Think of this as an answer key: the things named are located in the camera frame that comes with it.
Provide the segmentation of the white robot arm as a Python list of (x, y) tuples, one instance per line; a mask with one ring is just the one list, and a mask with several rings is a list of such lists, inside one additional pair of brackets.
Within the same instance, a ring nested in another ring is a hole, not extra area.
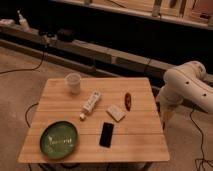
[(199, 61), (186, 62), (164, 73), (164, 85), (156, 97), (163, 125), (171, 119), (174, 109), (184, 99), (213, 114), (213, 87), (204, 82), (205, 76), (206, 69)]

